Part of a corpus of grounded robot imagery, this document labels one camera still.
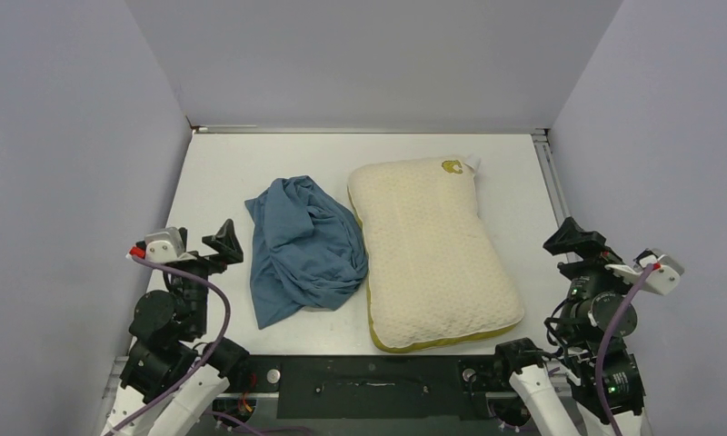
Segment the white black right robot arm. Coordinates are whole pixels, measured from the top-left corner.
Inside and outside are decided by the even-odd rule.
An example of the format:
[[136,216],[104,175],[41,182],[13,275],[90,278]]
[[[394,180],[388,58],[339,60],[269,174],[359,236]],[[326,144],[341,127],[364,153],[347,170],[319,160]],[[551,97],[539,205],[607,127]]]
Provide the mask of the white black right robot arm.
[[542,435],[576,435],[578,427],[552,383],[546,366],[563,368],[571,398],[589,435],[642,435],[646,420],[645,390],[639,366],[625,339],[638,325],[632,306],[639,292],[665,296],[681,281],[669,257],[654,249],[629,265],[596,231],[572,217],[543,244],[552,255],[574,254],[559,263],[569,280],[565,298],[543,324],[555,352],[531,342],[507,342],[492,364],[493,380],[516,393]]

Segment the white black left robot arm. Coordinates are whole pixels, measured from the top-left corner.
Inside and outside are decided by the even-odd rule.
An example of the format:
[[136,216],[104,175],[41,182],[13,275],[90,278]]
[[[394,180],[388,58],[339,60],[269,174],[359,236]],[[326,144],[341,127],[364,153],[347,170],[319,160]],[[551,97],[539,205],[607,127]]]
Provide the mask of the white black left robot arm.
[[247,383],[250,353],[225,338],[232,307],[209,280],[244,259],[234,222],[202,242],[212,253],[188,250],[186,228],[167,227],[129,249],[127,259],[161,272],[164,288],[134,307],[105,435],[185,435],[217,395]]

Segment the yellow white pillow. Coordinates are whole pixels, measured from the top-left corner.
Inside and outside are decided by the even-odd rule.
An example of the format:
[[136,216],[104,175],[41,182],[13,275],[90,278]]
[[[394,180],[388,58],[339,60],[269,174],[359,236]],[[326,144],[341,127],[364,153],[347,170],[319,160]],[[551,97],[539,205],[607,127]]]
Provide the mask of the yellow white pillow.
[[354,170],[347,191],[368,255],[369,331],[391,353],[490,339],[525,315],[459,155]]

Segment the aluminium frame rail right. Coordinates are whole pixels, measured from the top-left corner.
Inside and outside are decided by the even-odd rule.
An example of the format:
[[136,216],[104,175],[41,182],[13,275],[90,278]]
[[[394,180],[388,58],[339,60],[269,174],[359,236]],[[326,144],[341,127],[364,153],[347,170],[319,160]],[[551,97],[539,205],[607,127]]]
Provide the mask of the aluminium frame rail right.
[[553,214],[557,225],[560,226],[572,214],[566,202],[562,184],[557,173],[548,133],[549,131],[547,129],[537,129],[532,134],[532,140]]

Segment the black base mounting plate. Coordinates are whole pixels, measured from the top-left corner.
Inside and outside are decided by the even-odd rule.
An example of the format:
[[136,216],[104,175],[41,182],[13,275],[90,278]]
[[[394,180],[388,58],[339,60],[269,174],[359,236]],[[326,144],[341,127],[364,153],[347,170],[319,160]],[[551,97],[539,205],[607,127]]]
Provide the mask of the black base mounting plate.
[[213,409],[248,421],[279,419],[485,420],[523,401],[492,355],[253,355]]

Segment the blue pillowcase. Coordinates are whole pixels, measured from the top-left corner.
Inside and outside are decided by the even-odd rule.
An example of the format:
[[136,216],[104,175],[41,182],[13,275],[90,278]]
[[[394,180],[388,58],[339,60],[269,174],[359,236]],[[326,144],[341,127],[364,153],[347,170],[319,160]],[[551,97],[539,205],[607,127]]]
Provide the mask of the blue pillowcase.
[[367,277],[360,224],[310,176],[277,178],[244,206],[254,224],[250,291],[258,329],[303,308],[335,311]]

